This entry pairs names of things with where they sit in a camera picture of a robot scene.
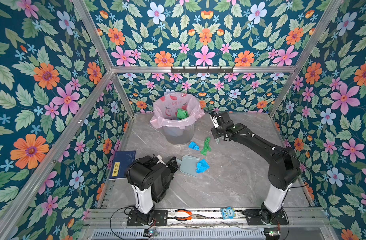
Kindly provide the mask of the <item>blue paper scrap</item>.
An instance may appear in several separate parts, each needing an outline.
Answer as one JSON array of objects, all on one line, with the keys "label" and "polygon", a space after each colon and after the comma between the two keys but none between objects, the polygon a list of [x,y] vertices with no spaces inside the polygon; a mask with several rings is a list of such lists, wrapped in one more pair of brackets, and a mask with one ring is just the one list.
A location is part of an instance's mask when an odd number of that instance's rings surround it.
[{"label": "blue paper scrap", "polygon": [[200,151],[200,147],[195,142],[190,142],[188,147],[192,150]]},{"label": "blue paper scrap", "polygon": [[200,160],[197,165],[196,165],[196,172],[198,174],[200,173],[204,173],[205,171],[207,171],[210,168],[209,164],[207,163],[207,161],[205,159]]}]

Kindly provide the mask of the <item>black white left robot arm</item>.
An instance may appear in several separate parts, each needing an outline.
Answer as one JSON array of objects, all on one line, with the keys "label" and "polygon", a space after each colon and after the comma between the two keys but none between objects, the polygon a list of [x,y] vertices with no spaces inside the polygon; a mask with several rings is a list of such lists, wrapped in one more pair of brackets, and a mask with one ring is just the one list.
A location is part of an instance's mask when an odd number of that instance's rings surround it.
[{"label": "black white left robot arm", "polygon": [[134,190],[139,214],[153,214],[155,203],[166,196],[178,169],[176,157],[165,163],[160,156],[145,156],[130,165],[126,177]]}]

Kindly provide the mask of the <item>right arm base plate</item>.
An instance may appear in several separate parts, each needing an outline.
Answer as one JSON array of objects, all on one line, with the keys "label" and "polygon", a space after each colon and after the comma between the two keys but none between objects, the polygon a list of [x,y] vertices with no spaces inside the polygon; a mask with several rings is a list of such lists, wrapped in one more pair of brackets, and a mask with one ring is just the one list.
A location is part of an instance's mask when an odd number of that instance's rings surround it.
[{"label": "right arm base plate", "polygon": [[266,209],[250,209],[244,210],[242,214],[246,216],[249,225],[288,225],[288,220],[283,209],[280,209],[276,213],[271,213]]}]

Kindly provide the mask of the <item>green paper scrap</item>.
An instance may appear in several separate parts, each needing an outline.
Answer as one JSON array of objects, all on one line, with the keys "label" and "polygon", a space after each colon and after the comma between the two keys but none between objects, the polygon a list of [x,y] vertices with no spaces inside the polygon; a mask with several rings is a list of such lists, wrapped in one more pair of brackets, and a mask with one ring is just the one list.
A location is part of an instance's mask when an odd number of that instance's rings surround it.
[{"label": "green paper scrap", "polygon": [[204,144],[203,144],[203,149],[200,151],[200,153],[204,156],[207,155],[208,152],[211,152],[211,147],[210,147],[210,140],[211,140],[211,137],[207,137],[204,141]]},{"label": "green paper scrap", "polygon": [[184,119],[187,119],[189,117],[189,113],[188,111],[186,110],[183,110],[183,109],[178,109],[177,111],[177,118],[178,120],[184,120]]}]

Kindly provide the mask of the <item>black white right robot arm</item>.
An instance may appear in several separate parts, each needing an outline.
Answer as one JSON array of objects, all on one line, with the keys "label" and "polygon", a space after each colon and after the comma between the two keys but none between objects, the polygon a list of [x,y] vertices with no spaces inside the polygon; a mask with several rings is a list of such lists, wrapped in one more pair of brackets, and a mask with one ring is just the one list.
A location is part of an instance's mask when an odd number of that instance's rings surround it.
[{"label": "black white right robot arm", "polygon": [[270,182],[268,194],[261,206],[260,218],[266,223],[283,210],[283,202],[293,183],[301,174],[299,159],[291,147],[281,147],[255,134],[246,125],[235,124],[228,113],[210,114],[215,139],[236,142],[262,157],[269,165],[267,178]]}]

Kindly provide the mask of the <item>pale green dustpan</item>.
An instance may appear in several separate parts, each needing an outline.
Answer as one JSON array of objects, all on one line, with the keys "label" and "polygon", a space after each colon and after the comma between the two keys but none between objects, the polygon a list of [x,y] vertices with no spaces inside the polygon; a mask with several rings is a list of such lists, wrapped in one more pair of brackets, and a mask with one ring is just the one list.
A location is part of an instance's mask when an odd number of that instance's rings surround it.
[{"label": "pale green dustpan", "polygon": [[182,159],[177,159],[180,172],[192,177],[197,177],[199,175],[199,173],[196,172],[199,161],[200,158],[188,155],[183,156]]}]

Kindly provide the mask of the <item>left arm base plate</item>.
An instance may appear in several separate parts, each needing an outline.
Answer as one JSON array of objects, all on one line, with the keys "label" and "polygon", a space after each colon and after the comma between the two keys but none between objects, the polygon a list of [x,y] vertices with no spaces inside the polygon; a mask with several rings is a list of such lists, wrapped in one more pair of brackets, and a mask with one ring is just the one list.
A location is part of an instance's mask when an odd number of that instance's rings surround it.
[{"label": "left arm base plate", "polygon": [[131,210],[127,226],[128,227],[150,227],[166,226],[168,221],[167,210],[151,210],[148,214],[143,214],[138,210]]}]

